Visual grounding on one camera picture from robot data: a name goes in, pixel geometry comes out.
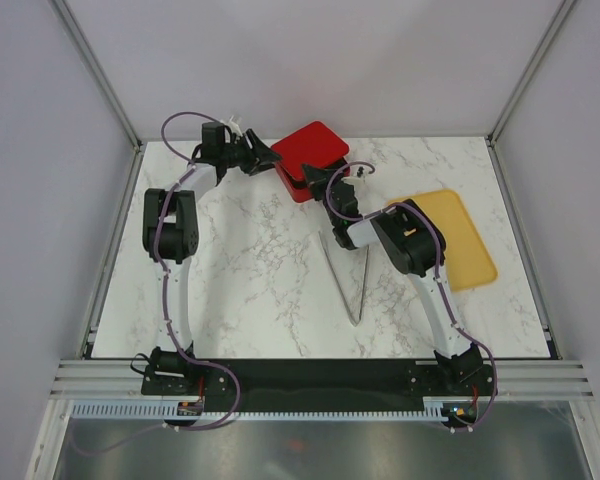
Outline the red box lid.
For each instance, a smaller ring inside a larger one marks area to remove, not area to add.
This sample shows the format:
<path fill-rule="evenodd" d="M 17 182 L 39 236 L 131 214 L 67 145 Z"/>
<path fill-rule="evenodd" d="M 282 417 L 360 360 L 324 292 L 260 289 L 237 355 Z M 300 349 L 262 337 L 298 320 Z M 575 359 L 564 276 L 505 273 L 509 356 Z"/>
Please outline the red box lid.
<path fill-rule="evenodd" d="M 349 153 L 349 145 L 321 121 L 313 121 L 275 142 L 277 165 L 293 183 L 304 183 L 302 166 L 326 168 Z"/>

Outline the metal tongs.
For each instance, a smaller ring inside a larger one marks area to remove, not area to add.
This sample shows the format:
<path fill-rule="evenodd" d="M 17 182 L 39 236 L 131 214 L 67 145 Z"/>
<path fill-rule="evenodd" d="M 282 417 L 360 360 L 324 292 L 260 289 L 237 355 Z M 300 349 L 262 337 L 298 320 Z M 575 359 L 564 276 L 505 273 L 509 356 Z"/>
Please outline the metal tongs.
<path fill-rule="evenodd" d="M 318 238 L 349 322 L 357 327 L 362 320 L 369 248 L 344 249 L 326 231 L 319 231 Z"/>

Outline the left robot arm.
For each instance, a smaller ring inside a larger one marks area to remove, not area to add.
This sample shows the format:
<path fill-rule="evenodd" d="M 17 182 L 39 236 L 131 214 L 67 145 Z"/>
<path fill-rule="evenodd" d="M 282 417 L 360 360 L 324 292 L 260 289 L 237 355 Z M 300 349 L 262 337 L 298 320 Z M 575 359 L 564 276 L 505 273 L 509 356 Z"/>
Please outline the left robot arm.
<path fill-rule="evenodd" d="M 201 142 L 174 184 L 145 191 L 142 245 L 159 269 L 162 308 L 156 347 L 144 373 L 145 390 L 188 394 L 199 380 L 189 323 L 189 273 L 200 241 L 198 201 L 228 170 L 253 176 L 280 160 L 253 130 L 241 131 L 233 120 L 209 121 L 202 124 Z"/>

